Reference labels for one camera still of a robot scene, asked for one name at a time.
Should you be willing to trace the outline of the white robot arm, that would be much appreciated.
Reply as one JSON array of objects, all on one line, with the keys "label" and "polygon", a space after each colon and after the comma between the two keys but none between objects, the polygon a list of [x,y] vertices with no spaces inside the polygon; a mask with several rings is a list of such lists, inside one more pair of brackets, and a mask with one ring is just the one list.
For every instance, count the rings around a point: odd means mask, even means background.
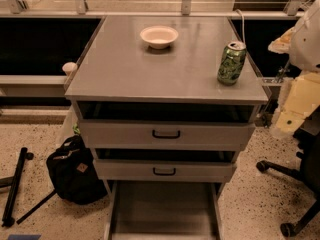
[{"label": "white robot arm", "polygon": [[289,55],[289,63],[301,70],[285,79],[270,126],[275,138],[286,138],[320,106],[320,0],[316,0],[294,27],[272,41],[268,50]]}]

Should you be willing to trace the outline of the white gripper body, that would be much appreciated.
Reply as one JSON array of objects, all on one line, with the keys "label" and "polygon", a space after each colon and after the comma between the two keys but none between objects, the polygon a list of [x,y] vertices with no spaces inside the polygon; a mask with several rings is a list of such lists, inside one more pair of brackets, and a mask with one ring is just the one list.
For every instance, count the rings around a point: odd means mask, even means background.
[{"label": "white gripper body", "polygon": [[293,80],[285,79],[280,89],[278,107],[271,120],[271,135],[278,139],[292,136],[319,106],[319,73],[305,73]]}]

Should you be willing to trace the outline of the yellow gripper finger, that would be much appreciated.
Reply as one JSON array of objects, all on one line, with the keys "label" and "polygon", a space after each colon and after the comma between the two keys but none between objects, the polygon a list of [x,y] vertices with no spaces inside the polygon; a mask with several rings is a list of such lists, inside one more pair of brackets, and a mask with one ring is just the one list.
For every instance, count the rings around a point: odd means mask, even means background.
[{"label": "yellow gripper finger", "polygon": [[291,48],[292,36],[295,33],[295,28],[292,27],[283,33],[279,38],[272,41],[268,50],[277,54],[289,54]]}]

